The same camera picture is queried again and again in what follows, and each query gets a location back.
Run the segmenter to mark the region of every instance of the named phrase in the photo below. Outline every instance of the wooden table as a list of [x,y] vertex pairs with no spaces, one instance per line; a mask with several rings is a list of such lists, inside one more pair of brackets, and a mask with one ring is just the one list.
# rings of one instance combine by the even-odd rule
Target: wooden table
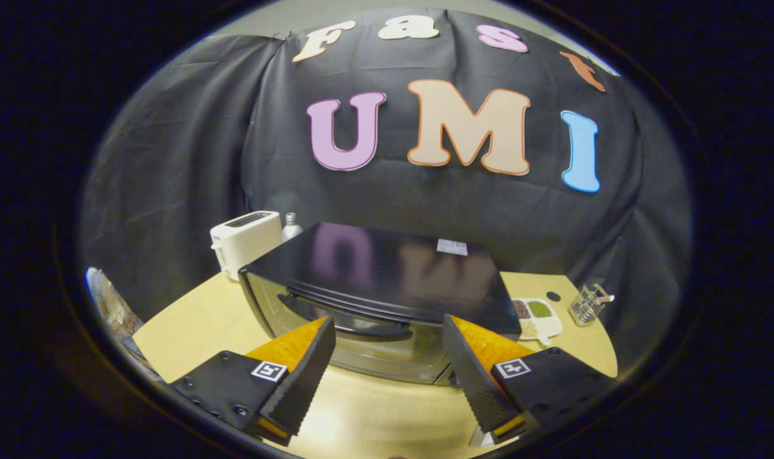
[[[561,275],[501,273],[513,298],[546,298],[562,321],[551,338],[600,372],[615,377],[617,357],[602,323],[574,325],[567,308],[577,289]],[[177,380],[227,349],[247,354],[270,338],[257,323],[237,282],[217,274],[145,323],[134,340],[165,381]],[[536,340],[525,346],[540,351]],[[288,453],[310,459],[466,459],[491,448],[472,448],[478,422],[460,389],[391,381],[328,366],[299,435]]]

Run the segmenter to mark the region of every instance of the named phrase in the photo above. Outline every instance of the white toaster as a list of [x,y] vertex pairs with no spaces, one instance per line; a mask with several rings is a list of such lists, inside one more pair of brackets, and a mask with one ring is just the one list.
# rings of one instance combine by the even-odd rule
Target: white toaster
[[279,212],[252,212],[218,224],[210,233],[220,270],[237,281],[239,268],[282,243],[282,222]]

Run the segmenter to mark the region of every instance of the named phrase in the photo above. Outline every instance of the white label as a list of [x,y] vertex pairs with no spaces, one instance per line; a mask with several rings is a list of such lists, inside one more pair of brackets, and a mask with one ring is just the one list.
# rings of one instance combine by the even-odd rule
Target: white label
[[519,377],[519,375],[525,375],[527,372],[532,371],[520,358],[509,360],[509,362],[496,363],[495,366],[500,371],[500,374],[503,375],[503,379]]
[[455,255],[466,256],[466,243],[459,243],[458,241],[451,241],[449,239],[439,239],[439,252],[452,253]]
[[256,368],[254,368],[254,371],[252,371],[251,374],[255,375],[255,377],[261,377],[262,379],[267,379],[268,381],[273,381],[276,383],[276,381],[279,381],[279,378],[285,374],[286,369],[288,369],[288,367],[285,365],[261,362],[256,366]]

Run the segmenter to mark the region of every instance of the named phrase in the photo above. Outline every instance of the black cloth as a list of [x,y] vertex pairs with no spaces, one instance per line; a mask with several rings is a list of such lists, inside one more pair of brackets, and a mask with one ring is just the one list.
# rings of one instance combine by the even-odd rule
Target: black cloth
[[101,143],[84,192],[81,256],[144,320],[216,273],[208,231],[245,206],[242,143],[280,44],[201,40],[137,91]]
[[[435,38],[384,40],[384,21],[433,17]],[[325,52],[291,61],[305,35],[285,40],[207,38],[166,65],[119,115],[87,186],[82,224],[89,265],[101,268],[149,320],[218,271],[208,230],[253,210],[485,246],[501,270],[564,273],[618,296],[605,311],[620,371],[637,364],[669,326],[687,276],[690,196],[681,152],[660,117],[625,78],[591,61],[600,92],[554,41],[490,18],[438,9],[393,9],[355,20]],[[489,47],[476,26],[519,35],[528,52]],[[452,82],[472,111],[490,91],[530,99],[530,171],[498,174],[480,161],[419,166],[407,160],[419,129],[416,79]],[[356,143],[349,99],[382,91],[370,163],[332,171],[313,156],[306,108],[338,99],[335,143]],[[569,128],[560,113],[594,120],[599,192],[562,182]],[[483,156],[485,142],[478,153]]]

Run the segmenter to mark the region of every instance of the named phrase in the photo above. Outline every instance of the letter m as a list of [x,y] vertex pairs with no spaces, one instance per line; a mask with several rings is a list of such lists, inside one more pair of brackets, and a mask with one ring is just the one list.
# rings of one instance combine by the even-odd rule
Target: letter m
[[443,166],[450,154],[442,146],[446,130],[455,153],[464,166],[478,156],[486,137],[492,136],[481,164],[501,174],[524,175],[529,171],[523,144],[523,120],[529,99],[517,92],[495,89],[477,113],[451,82],[416,80],[407,88],[420,103],[418,145],[407,153],[411,163]]

